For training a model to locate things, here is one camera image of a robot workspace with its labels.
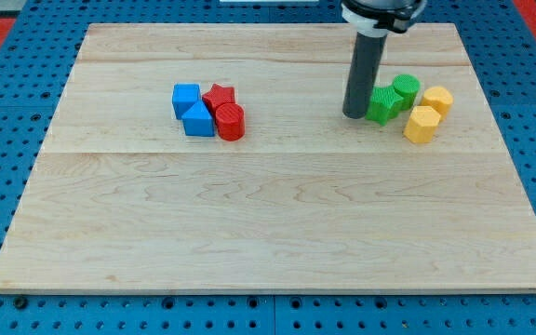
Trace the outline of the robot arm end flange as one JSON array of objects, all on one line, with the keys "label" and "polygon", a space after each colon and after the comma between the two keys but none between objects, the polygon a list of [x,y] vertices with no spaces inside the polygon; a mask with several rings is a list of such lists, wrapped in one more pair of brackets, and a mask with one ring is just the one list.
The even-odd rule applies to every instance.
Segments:
[{"label": "robot arm end flange", "polygon": [[342,17],[372,38],[405,33],[422,16],[427,0],[341,0]]}]

